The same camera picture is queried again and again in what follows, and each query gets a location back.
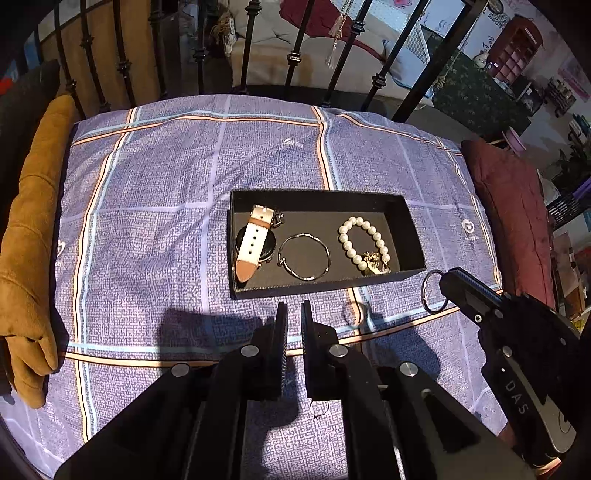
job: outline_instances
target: black metal bed frame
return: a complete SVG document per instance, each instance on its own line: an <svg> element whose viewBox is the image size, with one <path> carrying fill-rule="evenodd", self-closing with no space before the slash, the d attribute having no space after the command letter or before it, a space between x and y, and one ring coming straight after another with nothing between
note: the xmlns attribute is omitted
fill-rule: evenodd
<svg viewBox="0 0 591 480"><path fill-rule="evenodd" d="M357 38L358 35L364 32L364 20L365 16L369 11L373 0L364 0L355 20L353 21L353 25L351 27L351 33L347 42L341 52L335 70L333 72L332 78L330 79L330 83L324 93L321 106L328 108L331 106L331 98L335 92L336 86L339 81L340 74L345 66L345 62L349 56L351 48L353 47L353 42ZM134 90L131 83L130 77L130 67L131 62L127 59L125 55L125 43L123 39L123 33L121 28L121 6L120 0L112 0L113 2L113 22L115 26L115 36L116 36L116 43L117 43L117 51L119 56L119 63L117 70L121 73L125 85L125 91L127 93L127 97L129 99L130 106L135 106L135 96ZM204 88L204 81L203 81L203 63L206 57L206 52L204 48L204 35L205 35L205 0L199 0L199 21L197 25L197 47L193 54L194 59L197 62L197 85L199 94L205 94ZM412 15L410 16L407 25L404 27L400 37L398 38L396 45L392 49L390 55L388 56L386 62L384 63L383 68L380 72L376 73L372 77L372 86L370 91L368 92L365 100L360 105L360 111L366 111L374 96L378 93L378 91L386 85L386 78L388 71L394 60L396 59L398 53L402 49L404 43L406 42L408 36L410 35L412 29L416 25L417 21L423 14L425 7L427 6L429 0L419 0L417 6L415 7ZM429 63L425 66L422 74L419 75L419 78L415 82L415 84L410 89L409 93L406 95L405 99L402 101L402 104L398 107L397 111L394 113L392 120L395 122L404 123L408 120L413 110L417 107L423 96L427 93L431 85L437 79L437 76L441 73L441 70L447 63L447 61L454 55L454 52L464 39L465 35L468 33L472 25L478 19L480 13L486 7L488 0L463 0L464 8L462 9L461 13L459 14L458 18L452 25L449 33L443 39L435 53L433 54ZM304 10L303 19L300 25L300 29L298 31L296 41L293 47L293 50L287 56L287 76L285 78L285 86L282 90L281 98L284 100L289 100L290 94L292 93L292 85L291 82L293 80L294 72L297 66L301 62L301 45L304 38L304 33L306 32L306 26L310 19L312 9L314 7L314 0L308 0L306 9ZM240 93L243 95L248 95L248 63L251 53L252 47L252 33L254 31L255 20L256 16L262 9L260 0L250 0L248 5L246 6L246 13L248 14L248 25L246 28L246 39L245 39L245 46L244 46L244 53L242 59L242 72L241 72L241 82L239 87L235 89L236 93ZM109 102L106 100L105 95L103 93L102 87L100 85L100 79L98 72L96 70L95 60L92 53L92 40L93 37L90 35L90 31L88 28L88 21L87 21L87 8L86 8L86 0L80 0L80 18L81 18L81 25L82 25L82 42L80 46L82 46L86 53L86 58L88 61L88 66L90 70L90 76L92 77L92 81L95 87L96 95L99 99L99 112L106 112L111 109ZM166 71L165 71L165 64L163 62L163 48L162 48L162 38L160 34L160 22L164 18L163 15L163 0L151 0L150 1L150 16L148 21L152 27L152 45L154 48L154 58L155 58L155 68L156 74L158 77L158 86L160 88L160 99L168 98L168 91L166 85ZM74 98L74 102L76 104L76 108L80 114L81 118L86 118L82 105L80 104L80 100L76 93L76 80L72 78L70 75L70 70L68 68L66 54L64 52L63 42L61 40L61 25L59 21L59 3L56 4L54 7L54 27L56 33L56 41L57 41L57 49L60 57L60 63L64 70L64 75L66 77L66 90L72 95ZM37 49L37 55L39 61L42 62L43 54L41 52L41 46L39 42L39 33L38 30L35 29L34 31L34 38L35 38L35 47ZM20 51L19 55L16 58L17 68L19 73L25 73L27 71L27 61L24 57L24 51Z"/></svg>

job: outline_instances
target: silver bangle bracelet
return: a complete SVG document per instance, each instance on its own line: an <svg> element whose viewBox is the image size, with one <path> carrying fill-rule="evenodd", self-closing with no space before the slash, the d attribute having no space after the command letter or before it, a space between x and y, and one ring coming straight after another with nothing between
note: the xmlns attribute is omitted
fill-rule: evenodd
<svg viewBox="0 0 591 480"><path fill-rule="evenodd" d="M441 305L441 308L439 308L438 310L433 310L427 304L427 280L429 280L429 278L431 278L431 275L433 275L435 273L443 276L443 272L441 270L437 270L437 269L430 270L427 273L427 275L425 276L425 278L423 279L423 283L421 285L421 303L423 304L423 308L425 309L425 311L427 313L430 313L431 315L436 315L438 313L441 313L443 310L445 310L445 307L447 307L447 302L449 301L449 299L445 299L445 301L443 302L443 305Z"/></svg>
<svg viewBox="0 0 591 480"><path fill-rule="evenodd" d="M299 238L301 236L306 236L308 238L311 238L312 240L318 242L320 245L322 245L324 247L324 250L326 250L326 259L328 260L328 265L326 266L326 269L317 277L300 277L296 272L294 272L289 265L287 265L287 262L285 261L285 257L281 256L281 250L283 250L283 246L289 241L289 240L293 240L294 238ZM279 251L277 252L277 265L280 267L283 265L283 268L285 268L287 270L287 272L290 275L293 275L295 278L299 279L299 280L303 280L303 281L313 281L313 280L318 280L320 277L322 277L325 273L328 272L329 268L330 268L330 252L328 247L323 243L322 240L320 240L320 238L318 238L317 236L314 235L310 235L309 233L298 233L297 235L292 235L289 236L288 238L286 238L283 243L281 244L281 246L279 247Z"/></svg>

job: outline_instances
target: black box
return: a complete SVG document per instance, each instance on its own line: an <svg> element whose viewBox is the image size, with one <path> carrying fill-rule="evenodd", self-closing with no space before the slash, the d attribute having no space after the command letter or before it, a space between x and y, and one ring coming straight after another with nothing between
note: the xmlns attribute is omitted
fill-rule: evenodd
<svg viewBox="0 0 591 480"><path fill-rule="evenodd" d="M241 284L235 274L236 234L248 223L252 207L264 205L283 212L285 223L270 231L277 239L272 260ZM382 234L390 254L391 272L363 275L339 242L339 227L351 216L368 220ZM277 265L280 245L291 235L310 233L330 251L330 270L318 280L303 281ZM348 232L358 253L377 251L374 240L361 227ZM417 230L404 197L381 193L328 192L326 190L233 190L228 212L228 270L235 299L252 299L361 287L404 280L425 270ZM314 277L326 268L326 251L311 238L287 242L282 251L289 266L302 277Z"/></svg>

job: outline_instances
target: metal screw head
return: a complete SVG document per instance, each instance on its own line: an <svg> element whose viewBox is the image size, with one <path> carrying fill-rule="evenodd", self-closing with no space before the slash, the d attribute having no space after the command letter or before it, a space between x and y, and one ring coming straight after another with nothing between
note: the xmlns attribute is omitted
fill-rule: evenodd
<svg viewBox="0 0 591 480"><path fill-rule="evenodd" d="M173 367L170 369L170 372L175 377L184 377L185 375L187 375L189 373L190 370L191 370L191 367L188 366L187 364L176 364L176 365L173 365Z"/></svg>
<svg viewBox="0 0 591 480"><path fill-rule="evenodd" d="M242 356L257 356L259 349L256 345L245 345L240 349Z"/></svg>
<svg viewBox="0 0 591 480"><path fill-rule="evenodd" d="M404 362L399 369L400 373L407 377L414 377L418 373L418 367L412 362Z"/></svg>
<svg viewBox="0 0 591 480"><path fill-rule="evenodd" d="M343 358L345 355L347 355L349 350L347 349L347 347L345 347L345 345L336 343L329 348L329 352L332 356L335 356L337 358Z"/></svg>

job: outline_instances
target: green patterned fabric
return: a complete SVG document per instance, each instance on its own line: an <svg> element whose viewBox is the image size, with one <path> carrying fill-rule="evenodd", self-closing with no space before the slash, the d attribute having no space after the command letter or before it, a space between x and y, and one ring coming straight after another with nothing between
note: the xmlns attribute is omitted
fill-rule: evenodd
<svg viewBox="0 0 591 480"><path fill-rule="evenodd" d="M433 56L442 37L433 34L427 40L429 55ZM509 127L522 134L530 125L527 109L517 103L487 72L472 59L460 53L454 62L450 58L441 71L447 72L443 87L433 96L433 105L447 116L484 138L500 138Z"/></svg>

